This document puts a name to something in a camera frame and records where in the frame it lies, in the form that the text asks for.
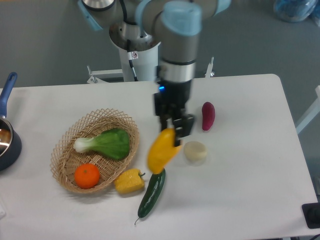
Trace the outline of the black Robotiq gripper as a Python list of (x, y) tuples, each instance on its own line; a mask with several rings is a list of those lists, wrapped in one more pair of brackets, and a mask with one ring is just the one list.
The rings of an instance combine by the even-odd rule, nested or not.
[(175, 82), (159, 80), (158, 92), (154, 96), (154, 111), (159, 117), (161, 130), (168, 128), (168, 120), (172, 119), (174, 127), (174, 146), (181, 145), (181, 138), (191, 134), (195, 116), (187, 114), (186, 103), (191, 95), (192, 80)]

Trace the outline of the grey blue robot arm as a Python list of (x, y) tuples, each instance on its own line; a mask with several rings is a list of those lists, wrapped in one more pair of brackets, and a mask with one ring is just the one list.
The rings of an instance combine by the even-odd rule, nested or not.
[(96, 28), (111, 29), (118, 23), (138, 28), (141, 37), (124, 29), (120, 36), (124, 48), (131, 52), (135, 42), (154, 40), (161, 44), (160, 62), (156, 68), (159, 85), (154, 94), (155, 114), (161, 128), (171, 120), (173, 144), (188, 136), (195, 121), (186, 112), (192, 80), (195, 75), (198, 43), (205, 19), (230, 6), (228, 0), (80, 0), (78, 6)]

